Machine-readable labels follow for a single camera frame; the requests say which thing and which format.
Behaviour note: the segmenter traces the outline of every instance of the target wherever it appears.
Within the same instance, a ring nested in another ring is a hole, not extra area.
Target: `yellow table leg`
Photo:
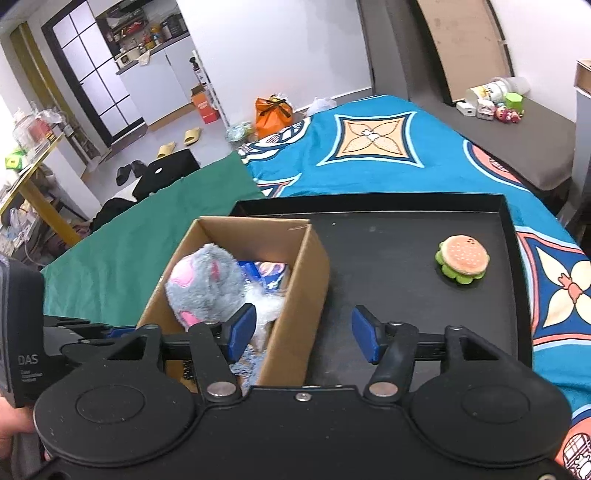
[[[29,180],[23,183],[19,189],[23,197],[25,197],[31,206],[37,211],[39,216],[53,228],[54,232],[70,247],[76,245],[82,238],[76,231],[61,217],[57,210],[52,207],[51,203],[45,200],[43,194]]]

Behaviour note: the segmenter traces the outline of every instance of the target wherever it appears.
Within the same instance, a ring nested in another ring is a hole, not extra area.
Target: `bed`
[[[527,277],[534,369],[562,389],[573,410],[557,460],[591,466],[585,456],[591,453],[591,263],[518,178],[435,117],[392,96],[317,113],[238,154],[132,207],[47,267],[46,313],[134,325],[190,221],[227,215],[240,199],[504,194]]]

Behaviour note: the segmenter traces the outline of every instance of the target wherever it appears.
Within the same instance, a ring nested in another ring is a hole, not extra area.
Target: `slipper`
[[[115,181],[117,185],[121,187],[125,184],[126,181],[129,180],[129,174],[131,173],[131,165],[126,165],[125,167],[119,167],[117,169],[117,176],[115,177]]]
[[[131,169],[134,171],[134,175],[135,178],[140,178],[144,173],[146,173],[146,170],[148,169],[148,167],[146,166],[146,164],[144,162],[142,162],[141,160],[134,160],[131,163]]]
[[[201,137],[201,129],[199,127],[192,128],[185,132],[185,146],[193,145]]]
[[[170,155],[174,151],[176,146],[177,146],[176,142],[170,142],[170,143],[167,143],[166,145],[162,145],[162,147],[160,147],[160,150],[158,150],[158,155],[156,156],[156,160],[160,160],[161,158],[164,158],[164,157],[167,157],[168,155]]]

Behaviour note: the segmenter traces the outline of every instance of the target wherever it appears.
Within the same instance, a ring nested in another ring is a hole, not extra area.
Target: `green cloth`
[[[47,315],[135,325],[193,220],[264,198],[232,153],[146,198],[45,267]]]

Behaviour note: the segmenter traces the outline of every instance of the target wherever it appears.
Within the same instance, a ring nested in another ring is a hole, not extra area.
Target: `human hand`
[[[32,408],[12,408],[0,397],[0,459],[6,459],[12,448],[12,436],[35,431]]]

